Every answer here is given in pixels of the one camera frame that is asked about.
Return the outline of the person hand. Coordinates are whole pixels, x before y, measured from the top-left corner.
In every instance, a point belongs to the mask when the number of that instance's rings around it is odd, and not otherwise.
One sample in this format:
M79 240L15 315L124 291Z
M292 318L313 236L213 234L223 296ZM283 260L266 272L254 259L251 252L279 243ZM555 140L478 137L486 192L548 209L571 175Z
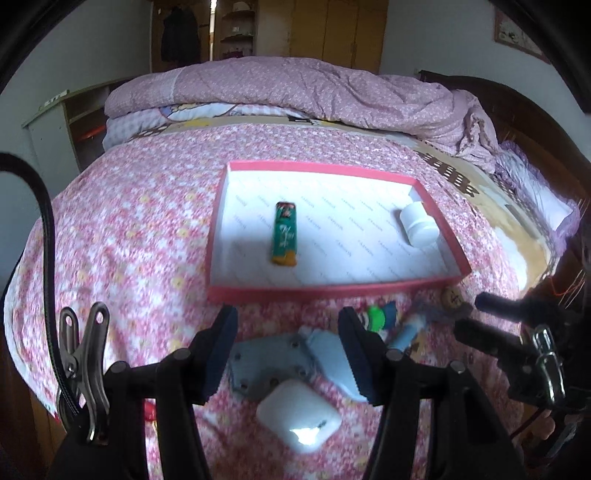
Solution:
M524 436L547 440L555 430L555 421L550 410L543 411L526 429Z

